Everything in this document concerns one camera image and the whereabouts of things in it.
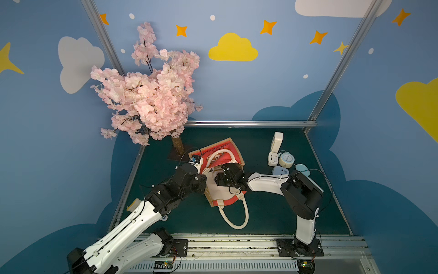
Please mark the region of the blue twin-bell alarm clock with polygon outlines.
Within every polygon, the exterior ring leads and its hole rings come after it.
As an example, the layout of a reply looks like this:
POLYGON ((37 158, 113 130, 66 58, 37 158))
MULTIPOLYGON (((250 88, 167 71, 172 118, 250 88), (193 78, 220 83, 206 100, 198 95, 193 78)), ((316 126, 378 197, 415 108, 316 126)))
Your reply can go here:
POLYGON ((278 153, 278 165, 285 168, 290 169, 294 166, 295 157, 288 151, 280 151, 278 153))

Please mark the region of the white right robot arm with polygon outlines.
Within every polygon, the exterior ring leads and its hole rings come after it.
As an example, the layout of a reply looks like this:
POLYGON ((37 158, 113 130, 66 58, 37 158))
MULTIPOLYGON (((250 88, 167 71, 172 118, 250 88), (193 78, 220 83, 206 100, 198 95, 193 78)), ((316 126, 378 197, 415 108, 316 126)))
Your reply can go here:
POLYGON ((323 189, 301 171, 288 175, 245 173, 237 163, 227 163, 220 171, 212 172, 213 183, 209 189, 218 191, 225 187, 231 195, 243 201, 245 220, 249 220, 244 192, 268 192, 283 196, 297 216, 293 240, 287 241, 289 256, 323 256, 321 240, 317 238, 315 221, 322 203, 323 189))

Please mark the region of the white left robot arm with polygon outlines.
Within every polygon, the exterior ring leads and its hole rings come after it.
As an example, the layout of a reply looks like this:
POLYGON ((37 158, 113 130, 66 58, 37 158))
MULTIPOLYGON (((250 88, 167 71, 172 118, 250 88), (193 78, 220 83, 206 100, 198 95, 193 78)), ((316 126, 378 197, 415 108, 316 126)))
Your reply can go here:
POLYGON ((146 258, 167 256, 173 237, 159 228, 145 240, 133 244, 147 228, 179 206, 192 193, 202 194, 206 176, 198 163, 185 163, 174 176, 156 185, 133 212, 106 236, 85 250, 67 255, 70 274, 123 274, 146 258))

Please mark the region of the red burlap canvas bag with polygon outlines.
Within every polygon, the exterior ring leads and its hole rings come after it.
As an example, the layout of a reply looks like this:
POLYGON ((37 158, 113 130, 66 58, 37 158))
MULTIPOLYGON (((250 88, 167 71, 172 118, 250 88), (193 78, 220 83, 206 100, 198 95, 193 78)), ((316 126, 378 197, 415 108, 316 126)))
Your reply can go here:
POLYGON ((225 222, 233 229, 243 229, 249 221, 249 210, 245 200, 244 160, 231 138, 204 148, 191 151, 190 159, 199 162, 200 174, 206 176, 204 195, 211 207, 219 209, 225 222), (232 223, 224 212, 226 206, 242 201, 245 220, 241 225, 232 223))

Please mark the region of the white rectangular alarm clock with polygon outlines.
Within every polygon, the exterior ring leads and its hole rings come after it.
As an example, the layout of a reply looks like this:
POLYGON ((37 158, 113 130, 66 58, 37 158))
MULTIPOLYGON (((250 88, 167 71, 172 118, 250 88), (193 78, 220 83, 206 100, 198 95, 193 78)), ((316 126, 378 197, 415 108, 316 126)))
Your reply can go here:
POLYGON ((270 152, 268 155, 268 166, 275 167, 278 165, 278 153, 270 152))

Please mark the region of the tall white box clock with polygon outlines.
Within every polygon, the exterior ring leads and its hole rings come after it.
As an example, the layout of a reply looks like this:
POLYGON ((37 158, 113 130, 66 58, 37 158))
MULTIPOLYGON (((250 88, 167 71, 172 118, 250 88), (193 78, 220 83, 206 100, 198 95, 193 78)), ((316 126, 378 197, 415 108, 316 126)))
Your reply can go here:
POLYGON ((271 153, 278 153, 283 141, 284 134, 282 132, 275 132, 271 146, 270 146, 270 152, 271 153))

